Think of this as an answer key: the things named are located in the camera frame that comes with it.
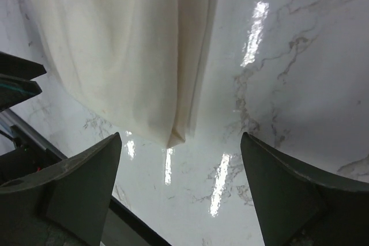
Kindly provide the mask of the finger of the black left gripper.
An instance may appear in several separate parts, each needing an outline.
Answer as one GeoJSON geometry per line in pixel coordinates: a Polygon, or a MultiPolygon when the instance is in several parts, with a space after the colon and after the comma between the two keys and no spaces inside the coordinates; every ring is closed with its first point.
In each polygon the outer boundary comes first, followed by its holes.
{"type": "Polygon", "coordinates": [[[37,82],[1,74],[1,112],[39,94],[37,82]]]}
{"type": "Polygon", "coordinates": [[[4,52],[0,53],[0,71],[3,75],[32,80],[46,74],[43,65],[4,52]]]}

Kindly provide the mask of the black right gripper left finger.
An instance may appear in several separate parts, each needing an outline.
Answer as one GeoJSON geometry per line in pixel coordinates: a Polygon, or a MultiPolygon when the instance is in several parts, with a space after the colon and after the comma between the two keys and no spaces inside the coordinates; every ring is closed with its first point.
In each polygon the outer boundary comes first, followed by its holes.
{"type": "Polygon", "coordinates": [[[1,245],[99,245],[121,148],[115,133],[1,184],[1,245]]]}

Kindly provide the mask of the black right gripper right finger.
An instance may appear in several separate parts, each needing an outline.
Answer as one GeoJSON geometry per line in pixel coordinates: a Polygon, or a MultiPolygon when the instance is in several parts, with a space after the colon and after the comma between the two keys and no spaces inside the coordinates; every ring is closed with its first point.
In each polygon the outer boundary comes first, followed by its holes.
{"type": "Polygon", "coordinates": [[[321,170],[243,133],[265,245],[368,245],[368,183],[321,170]]]}

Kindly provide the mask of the cream white t shirt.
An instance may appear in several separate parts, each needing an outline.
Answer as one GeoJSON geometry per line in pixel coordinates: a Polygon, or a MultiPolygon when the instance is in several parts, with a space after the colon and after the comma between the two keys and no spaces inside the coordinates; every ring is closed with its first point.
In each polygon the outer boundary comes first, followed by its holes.
{"type": "Polygon", "coordinates": [[[54,74],[81,104],[164,147],[185,142],[212,0],[31,0],[54,74]]]}

